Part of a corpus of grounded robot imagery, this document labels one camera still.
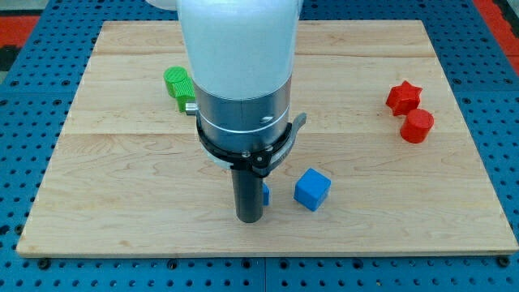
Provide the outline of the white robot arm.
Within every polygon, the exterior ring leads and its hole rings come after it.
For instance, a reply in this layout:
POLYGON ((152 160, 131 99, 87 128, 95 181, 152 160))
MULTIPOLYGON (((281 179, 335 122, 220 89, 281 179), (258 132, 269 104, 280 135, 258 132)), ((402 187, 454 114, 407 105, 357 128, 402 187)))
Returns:
POLYGON ((181 0, 177 11, 198 105, 197 123, 218 148, 257 152, 289 122, 299 0, 181 0))

